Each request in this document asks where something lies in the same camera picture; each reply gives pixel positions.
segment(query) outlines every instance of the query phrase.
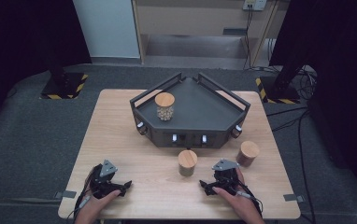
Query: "electrical outlet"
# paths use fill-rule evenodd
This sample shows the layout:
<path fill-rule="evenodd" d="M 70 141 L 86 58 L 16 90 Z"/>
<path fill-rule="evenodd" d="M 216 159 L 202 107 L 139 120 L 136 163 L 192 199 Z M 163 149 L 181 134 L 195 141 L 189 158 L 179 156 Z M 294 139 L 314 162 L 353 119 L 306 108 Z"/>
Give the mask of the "electrical outlet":
<path fill-rule="evenodd" d="M 250 10 L 251 9 L 254 11 L 262 11 L 265 8 L 267 0 L 245 0 L 245 3 L 243 4 L 243 10 Z"/>
<path fill-rule="evenodd" d="M 249 6 L 254 7 L 256 0 L 245 0 L 245 3 L 243 4 L 243 10 L 250 10 Z"/>

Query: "wooden table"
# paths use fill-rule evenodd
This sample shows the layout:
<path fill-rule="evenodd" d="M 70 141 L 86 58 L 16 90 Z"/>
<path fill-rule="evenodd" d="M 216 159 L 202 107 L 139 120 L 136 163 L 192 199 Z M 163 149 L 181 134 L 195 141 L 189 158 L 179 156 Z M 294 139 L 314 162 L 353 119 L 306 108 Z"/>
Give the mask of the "wooden table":
<path fill-rule="evenodd" d="M 260 148 L 252 165 L 241 170 L 250 190 L 264 204 L 264 218 L 300 216 L 297 202 L 286 202 L 283 197 L 293 194 L 293 189 L 258 93 L 234 91 L 251 103 L 242 134 L 219 149 L 192 148 L 198 161 L 193 175 L 185 177 L 179 174 L 178 162 L 178 155 L 185 148 L 156 147 L 137 132 L 129 100 L 141 92 L 101 91 L 66 188 L 77 195 L 74 199 L 63 198 L 60 217 L 66 218 L 72 212 L 88 173 L 107 159 L 118 167 L 113 182 L 133 180 L 133 184 L 124 197 L 103 210 L 100 218 L 239 219 L 222 198 L 207 196 L 199 180 L 214 182 L 211 167 L 222 158 L 234 161 L 243 141 L 252 141 Z"/>

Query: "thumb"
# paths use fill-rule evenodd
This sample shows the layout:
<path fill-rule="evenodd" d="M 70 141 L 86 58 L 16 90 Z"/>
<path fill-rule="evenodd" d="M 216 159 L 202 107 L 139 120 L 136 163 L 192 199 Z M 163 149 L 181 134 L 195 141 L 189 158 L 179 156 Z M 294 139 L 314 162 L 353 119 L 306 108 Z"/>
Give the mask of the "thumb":
<path fill-rule="evenodd" d="M 234 196 L 232 196 L 230 193 L 228 193 L 225 189 L 213 187 L 214 192 L 216 192 L 218 195 L 223 197 L 225 201 L 228 203 L 231 203 L 231 201 L 234 199 Z"/>
<path fill-rule="evenodd" d="M 102 201 L 103 204 L 108 204 L 110 203 L 112 200 L 116 199 L 118 197 L 118 195 L 120 195 L 121 191 L 116 189 L 112 192 L 110 192 L 108 195 L 106 195 L 104 198 L 100 199 L 100 201 Z"/>

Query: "wooden lid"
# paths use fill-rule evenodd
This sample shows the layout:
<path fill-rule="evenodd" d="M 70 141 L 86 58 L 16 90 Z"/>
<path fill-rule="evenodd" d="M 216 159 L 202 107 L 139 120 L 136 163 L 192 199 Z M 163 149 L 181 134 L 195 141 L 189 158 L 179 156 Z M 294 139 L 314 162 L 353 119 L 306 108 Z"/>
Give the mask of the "wooden lid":
<path fill-rule="evenodd" d="M 178 154 L 178 164 L 184 168 L 192 168 L 198 162 L 198 157 L 191 150 L 184 150 Z"/>
<path fill-rule="evenodd" d="M 251 141 L 243 142 L 240 146 L 240 151 L 247 158 L 256 158 L 260 153 L 258 146 Z"/>
<path fill-rule="evenodd" d="M 169 92 L 161 92 L 155 97 L 155 103 L 158 106 L 171 106 L 173 103 L 175 103 L 175 97 L 170 94 Z"/>

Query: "human hand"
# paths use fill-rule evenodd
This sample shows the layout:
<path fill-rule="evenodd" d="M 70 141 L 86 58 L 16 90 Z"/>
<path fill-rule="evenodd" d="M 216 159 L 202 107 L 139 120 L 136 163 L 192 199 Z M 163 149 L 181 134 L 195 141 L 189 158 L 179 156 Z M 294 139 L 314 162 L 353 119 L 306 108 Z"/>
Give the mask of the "human hand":
<path fill-rule="evenodd" d="M 92 224 L 94 223 L 100 215 L 100 212 L 114 199 L 118 197 L 121 193 L 120 190 L 116 189 L 110 192 L 108 195 L 101 199 L 97 199 L 93 196 L 92 191 L 89 186 L 86 189 L 86 194 L 84 199 L 89 196 L 89 201 L 79 210 L 76 217 L 76 224 Z"/>
<path fill-rule="evenodd" d="M 245 180 L 240 172 L 240 169 L 236 167 L 237 178 L 244 184 Z M 240 195 L 231 195 L 225 189 L 213 187 L 213 190 L 223 197 L 225 201 L 227 201 L 234 208 L 236 214 L 242 218 L 248 224 L 259 224 L 264 223 L 263 218 L 257 211 L 257 208 L 254 206 L 254 203 L 251 199 L 242 197 Z M 236 190 L 243 190 L 241 187 L 237 187 Z"/>

